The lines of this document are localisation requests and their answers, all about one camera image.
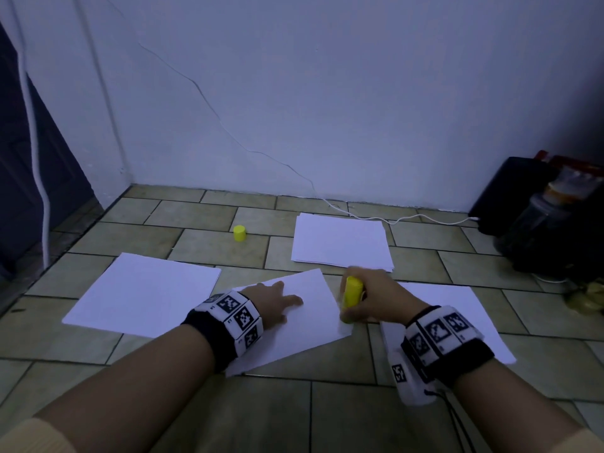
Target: stack of paper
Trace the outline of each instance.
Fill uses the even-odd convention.
[[[516,362],[516,358],[501,340],[497,329],[495,329],[493,322],[472,288],[419,282],[400,282],[399,284],[427,304],[450,305],[456,308],[484,335],[484,342],[493,351],[495,358],[502,364],[514,364]],[[401,324],[383,322],[382,335],[387,352],[399,349],[405,335],[405,327]]]
[[[63,322],[155,338],[206,300],[220,274],[220,269],[122,253]]]
[[[283,295],[298,295],[304,305],[288,308],[284,312],[287,323],[265,330],[254,346],[226,368],[227,377],[352,334],[352,325],[339,320],[338,305],[321,270],[275,278],[263,284],[272,286],[277,281],[284,283]]]
[[[394,264],[380,221],[302,213],[296,219],[292,261],[392,272]]]

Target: left hand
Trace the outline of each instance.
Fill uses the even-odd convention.
[[[303,304],[302,299],[296,295],[284,296],[283,286],[283,281],[277,281],[272,286],[265,286],[260,282],[241,290],[241,294],[248,297],[260,313],[264,329],[270,329],[276,324],[284,324],[288,318],[283,315],[283,310]]]

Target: white pipe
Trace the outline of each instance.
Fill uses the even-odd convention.
[[[8,4],[13,12],[14,22],[17,26],[17,33],[19,36],[20,47],[15,48],[17,50],[17,64],[19,68],[19,84],[21,85],[21,92],[23,93],[23,101],[25,102],[25,112],[27,114],[27,124],[30,129],[30,144],[31,144],[31,172],[34,176],[34,182],[40,197],[42,199],[42,261],[44,268],[47,269],[50,265],[50,255],[48,251],[48,234],[50,226],[50,200],[48,194],[44,189],[42,183],[42,177],[40,175],[40,153],[38,149],[37,141],[37,124],[36,114],[34,112],[33,101],[31,100],[30,87],[27,82],[27,63],[25,59],[25,36],[21,29],[19,22],[19,16],[17,16],[17,9],[14,5],[14,0],[8,0]]]

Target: wristband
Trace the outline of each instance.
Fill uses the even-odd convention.
[[[402,350],[425,383],[451,388],[462,374],[494,357],[484,336],[450,306],[428,307],[406,328]]]
[[[205,336],[214,352],[216,372],[222,372],[233,359],[242,356],[264,332],[253,302],[234,290],[201,302],[183,324]]]

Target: yellow marker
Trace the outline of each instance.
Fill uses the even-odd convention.
[[[243,226],[235,226],[232,229],[232,234],[233,234],[233,236],[235,236],[235,241],[236,242],[243,242],[245,240],[245,237],[246,237],[245,227],[243,227]]]
[[[342,306],[344,308],[349,308],[358,304],[361,301],[363,289],[362,281],[355,277],[347,277]]]

